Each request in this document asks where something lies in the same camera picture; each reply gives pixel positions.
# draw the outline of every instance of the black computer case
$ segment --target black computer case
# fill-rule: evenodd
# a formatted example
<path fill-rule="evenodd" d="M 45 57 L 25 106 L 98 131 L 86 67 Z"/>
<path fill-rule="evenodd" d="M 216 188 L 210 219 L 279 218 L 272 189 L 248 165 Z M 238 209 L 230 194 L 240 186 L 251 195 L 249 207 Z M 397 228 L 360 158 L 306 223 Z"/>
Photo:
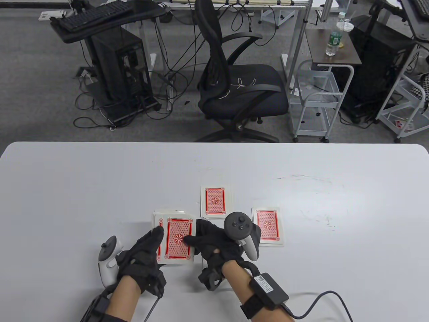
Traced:
<path fill-rule="evenodd" d="M 142 40 L 122 27 L 92 36 L 107 91 L 120 102 L 137 94 L 152 96 Z"/>
<path fill-rule="evenodd" d="M 371 31 L 367 30 L 370 20 L 367 15 L 352 19 L 350 39 L 362 65 L 354 67 L 341 109 L 354 123 L 359 123 L 361 117 L 376 115 L 415 45 L 414 40 L 377 21 Z M 349 72 L 344 68 L 333 68 L 332 72 L 342 90 Z"/>

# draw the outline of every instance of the water bottle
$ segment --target water bottle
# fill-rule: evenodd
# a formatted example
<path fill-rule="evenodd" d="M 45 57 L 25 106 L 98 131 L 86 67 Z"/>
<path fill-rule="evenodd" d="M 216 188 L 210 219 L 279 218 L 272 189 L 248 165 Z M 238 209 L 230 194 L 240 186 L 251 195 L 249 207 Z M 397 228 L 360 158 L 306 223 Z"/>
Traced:
<path fill-rule="evenodd" d="M 335 24 L 335 28 L 331 31 L 329 36 L 328 45 L 326 46 L 325 53 L 328 56 L 333 56 L 337 53 L 337 50 L 340 46 L 341 36 L 344 31 L 344 17 L 346 16 L 345 12 L 340 12 L 338 14 L 338 20 Z"/>

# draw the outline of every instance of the keyboard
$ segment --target keyboard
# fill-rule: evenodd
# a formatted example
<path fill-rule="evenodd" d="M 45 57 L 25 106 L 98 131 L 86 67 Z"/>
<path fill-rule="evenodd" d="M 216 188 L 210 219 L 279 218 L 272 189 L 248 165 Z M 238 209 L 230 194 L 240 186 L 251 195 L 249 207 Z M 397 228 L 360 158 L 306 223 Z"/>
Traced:
<path fill-rule="evenodd" d="M 116 0 L 68 18 L 58 19 L 58 23 L 64 29 L 70 32 L 76 32 L 96 26 L 132 10 L 133 9 L 128 2 Z"/>
<path fill-rule="evenodd" d="M 411 0 L 419 13 L 419 16 L 429 20 L 429 0 Z"/>

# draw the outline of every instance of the forearm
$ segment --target forearm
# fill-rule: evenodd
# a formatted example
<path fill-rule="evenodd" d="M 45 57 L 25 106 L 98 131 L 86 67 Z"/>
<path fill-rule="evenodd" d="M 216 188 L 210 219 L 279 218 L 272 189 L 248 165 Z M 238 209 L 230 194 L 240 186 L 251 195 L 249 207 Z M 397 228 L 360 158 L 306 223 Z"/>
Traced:
<path fill-rule="evenodd" d="M 141 291 L 137 283 L 130 276 L 124 276 L 110 298 L 106 314 L 130 322 Z"/>
<path fill-rule="evenodd" d="M 249 286 L 251 276 L 236 261 L 226 262 L 222 267 L 222 273 L 230 283 L 241 304 L 244 304 L 254 294 Z M 281 308 L 273 311 L 263 308 L 253 317 L 252 322 L 293 322 L 293 319 Z"/>

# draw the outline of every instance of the black glove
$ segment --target black glove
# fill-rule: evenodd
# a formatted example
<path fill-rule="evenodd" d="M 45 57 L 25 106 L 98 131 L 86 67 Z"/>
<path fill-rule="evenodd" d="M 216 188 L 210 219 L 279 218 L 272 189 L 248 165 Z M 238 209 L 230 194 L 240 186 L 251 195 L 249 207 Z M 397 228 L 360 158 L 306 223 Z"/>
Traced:
<path fill-rule="evenodd" d="M 163 237 L 164 228 L 155 227 L 140 238 L 130 250 L 116 256 L 119 265 L 117 281 L 119 282 L 122 276 L 129 275 L 137 282 L 143 293 L 151 280 L 156 279 L 159 274 L 156 252 Z"/>
<path fill-rule="evenodd" d="M 208 267 L 221 270 L 227 261 L 243 261 L 242 247 L 226 234 L 224 229 L 204 219 L 196 220 L 196 236 L 185 236 L 183 241 L 195 248 L 195 255 L 201 253 Z"/>

